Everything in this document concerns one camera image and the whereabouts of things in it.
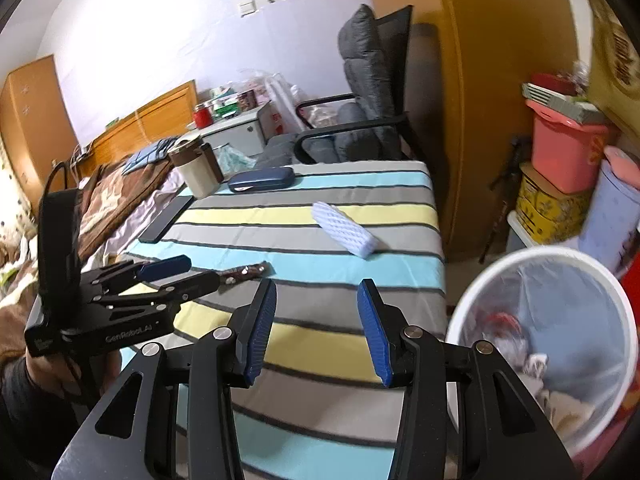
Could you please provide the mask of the person left hand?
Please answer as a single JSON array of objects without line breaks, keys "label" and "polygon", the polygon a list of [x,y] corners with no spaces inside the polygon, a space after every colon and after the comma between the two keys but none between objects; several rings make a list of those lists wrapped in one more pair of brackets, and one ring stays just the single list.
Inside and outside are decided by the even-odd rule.
[{"label": "person left hand", "polygon": [[[40,356],[34,358],[29,352],[25,353],[26,370],[32,382],[48,393],[62,398],[65,393],[79,394],[80,389],[74,375],[81,377],[77,364],[56,354],[55,356]],[[97,356],[91,361],[93,377],[99,386],[99,393],[103,394],[115,381],[122,367],[122,356],[118,351]]]}]

